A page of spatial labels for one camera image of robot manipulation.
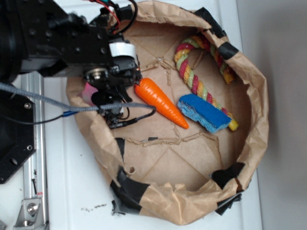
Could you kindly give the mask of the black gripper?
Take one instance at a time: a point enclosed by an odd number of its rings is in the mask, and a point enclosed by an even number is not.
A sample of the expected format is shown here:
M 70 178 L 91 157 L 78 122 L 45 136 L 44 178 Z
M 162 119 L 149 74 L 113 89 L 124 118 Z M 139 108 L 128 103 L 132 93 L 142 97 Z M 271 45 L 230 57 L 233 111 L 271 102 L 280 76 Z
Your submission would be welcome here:
M 115 104 L 131 103 L 127 88 L 142 78 L 136 48 L 133 44 L 116 42 L 109 44 L 112 66 L 95 68 L 86 73 L 86 81 L 97 91 L 91 95 L 91 102 L 106 119 L 110 129 L 125 127 L 136 123 L 135 119 L 123 117 L 124 109 Z

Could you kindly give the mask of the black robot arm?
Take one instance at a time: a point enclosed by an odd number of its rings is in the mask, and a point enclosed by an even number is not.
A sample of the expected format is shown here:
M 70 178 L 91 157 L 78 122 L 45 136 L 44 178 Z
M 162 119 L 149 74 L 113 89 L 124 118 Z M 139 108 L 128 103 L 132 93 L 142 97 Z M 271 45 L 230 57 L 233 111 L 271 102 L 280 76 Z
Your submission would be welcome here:
M 126 89 L 141 79 L 135 47 L 123 37 L 122 21 L 132 25 L 138 6 L 110 0 L 91 22 L 66 13 L 53 0 L 3 0 L 0 3 L 0 88 L 12 92 L 18 75 L 81 77 L 97 89 L 92 101 L 111 129 L 137 119 L 123 117 L 132 107 Z

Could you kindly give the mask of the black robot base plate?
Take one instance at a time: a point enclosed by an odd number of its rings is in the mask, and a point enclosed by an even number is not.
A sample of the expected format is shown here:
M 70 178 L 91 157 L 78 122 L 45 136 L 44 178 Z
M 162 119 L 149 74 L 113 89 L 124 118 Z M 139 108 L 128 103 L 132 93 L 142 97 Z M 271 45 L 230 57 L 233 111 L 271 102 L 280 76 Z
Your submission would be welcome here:
M 0 183 L 7 183 L 35 152 L 35 104 L 0 91 Z

